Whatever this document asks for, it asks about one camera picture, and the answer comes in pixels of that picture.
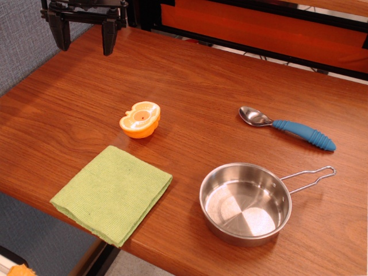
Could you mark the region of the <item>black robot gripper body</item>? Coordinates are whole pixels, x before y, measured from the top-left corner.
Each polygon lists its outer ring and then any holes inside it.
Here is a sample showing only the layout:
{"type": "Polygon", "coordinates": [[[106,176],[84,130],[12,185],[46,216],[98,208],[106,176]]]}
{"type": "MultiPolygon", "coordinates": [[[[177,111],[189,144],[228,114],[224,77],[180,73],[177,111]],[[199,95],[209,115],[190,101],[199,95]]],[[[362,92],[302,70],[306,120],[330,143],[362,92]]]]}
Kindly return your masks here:
{"type": "Polygon", "coordinates": [[[128,1],[41,1],[41,17],[53,28],[68,22],[127,26],[128,1]]]}

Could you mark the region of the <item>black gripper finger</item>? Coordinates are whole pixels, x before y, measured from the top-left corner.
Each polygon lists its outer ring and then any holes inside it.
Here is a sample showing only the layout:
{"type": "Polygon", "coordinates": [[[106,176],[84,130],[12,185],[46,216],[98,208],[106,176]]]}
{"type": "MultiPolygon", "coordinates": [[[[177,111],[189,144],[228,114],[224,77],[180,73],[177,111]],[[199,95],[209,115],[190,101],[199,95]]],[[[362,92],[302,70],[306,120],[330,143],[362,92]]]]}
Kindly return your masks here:
{"type": "Polygon", "coordinates": [[[116,20],[107,18],[102,23],[102,44],[103,54],[109,56],[113,53],[114,45],[117,37],[117,23],[116,20]]]}
{"type": "Polygon", "coordinates": [[[67,51],[71,44],[70,25],[60,13],[47,13],[48,23],[57,47],[67,51]]]}

